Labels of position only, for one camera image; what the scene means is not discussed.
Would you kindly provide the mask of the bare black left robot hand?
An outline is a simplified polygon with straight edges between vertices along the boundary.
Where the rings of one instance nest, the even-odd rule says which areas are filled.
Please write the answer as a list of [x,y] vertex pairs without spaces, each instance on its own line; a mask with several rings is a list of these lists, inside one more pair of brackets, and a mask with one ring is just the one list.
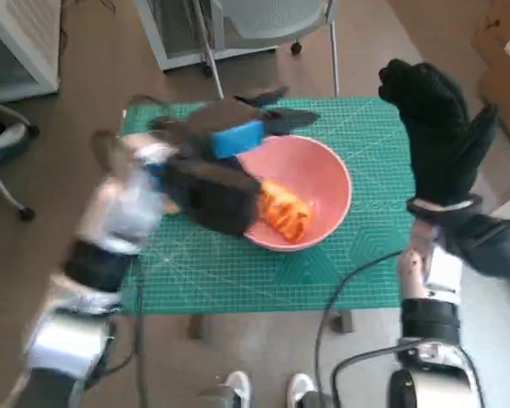
[[287,93],[287,87],[234,95],[208,102],[183,121],[192,135],[208,137],[207,153],[227,160],[258,147],[269,136],[283,136],[314,124],[320,115],[311,110],[270,108]]

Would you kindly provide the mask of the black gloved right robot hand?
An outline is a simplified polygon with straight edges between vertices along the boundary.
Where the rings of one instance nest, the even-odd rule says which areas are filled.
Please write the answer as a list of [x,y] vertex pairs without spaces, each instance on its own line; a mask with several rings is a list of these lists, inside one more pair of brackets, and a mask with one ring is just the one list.
[[442,207],[471,201],[495,137],[496,106],[472,118],[459,86],[429,63],[392,59],[378,75],[379,97],[397,108],[409,138],[415,197]]

